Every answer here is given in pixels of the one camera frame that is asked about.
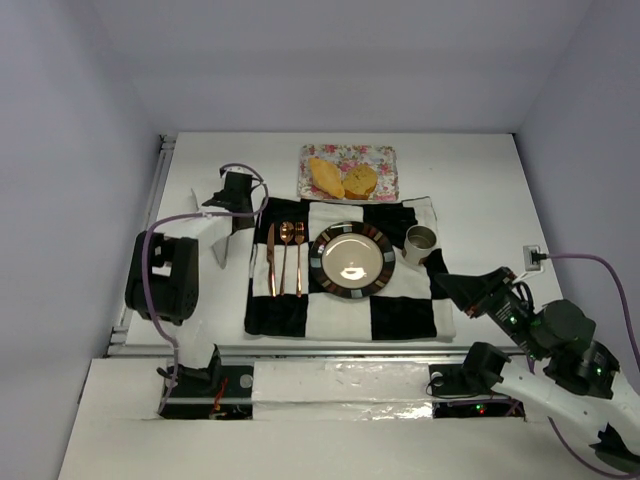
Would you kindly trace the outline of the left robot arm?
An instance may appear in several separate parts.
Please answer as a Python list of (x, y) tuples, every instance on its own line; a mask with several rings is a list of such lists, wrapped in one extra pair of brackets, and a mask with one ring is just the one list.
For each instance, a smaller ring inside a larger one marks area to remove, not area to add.
[[(150, 321), (171, 348), (172, 363), (158, 370), (165, 380), (164, 399), (189, 377), (202, 379), (207, 386), (213, 383), (214, 368), (180, 364), (176, 330), (198, 305), (200, 259), (211, 255), (225, 267), (230, 237), (254, 225), (269, 197), (263, 177), (248, 166), (225, 165), (220, 177), (221, 190), (205, 200), (196, 198), (189, 212), (155, 221), (135, 240), (125, 306)], [(264, 192), (264, 202), (255, 208), (252, 195), (258, 188)]]

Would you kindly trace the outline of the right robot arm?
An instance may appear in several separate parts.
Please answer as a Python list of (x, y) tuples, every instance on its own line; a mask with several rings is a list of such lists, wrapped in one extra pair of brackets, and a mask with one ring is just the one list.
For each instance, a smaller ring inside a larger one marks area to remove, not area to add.
[(566, 299), (534, 306), (527, 283), (509, 268), (481, 276), (439, 273), (435, 283), (468, 317), (489, 317), (525, 354), (521, 367), (487, 342), (475, 342), (464, 361), (437, 369), (427, 392), (459, 401), (498, 394), (543, 410), (551, 424), (577, 427), (612, 479), (639, 475), (631, 448), (639, 428), (639, 396), (613, 353), (594, 338), (596, 324)]

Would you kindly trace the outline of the silver metal tongs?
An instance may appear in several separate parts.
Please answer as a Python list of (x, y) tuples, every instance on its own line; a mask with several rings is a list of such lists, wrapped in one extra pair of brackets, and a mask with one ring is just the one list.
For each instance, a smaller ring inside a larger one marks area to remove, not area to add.
[(191, 196), (199, 216), (188, 221), (188, 236), (199, 242), (199, 255), (211, 253), (221, 269), (227, 264), (231, 213), (220, 206), (204, 206), (202, 197), (192, 188)]

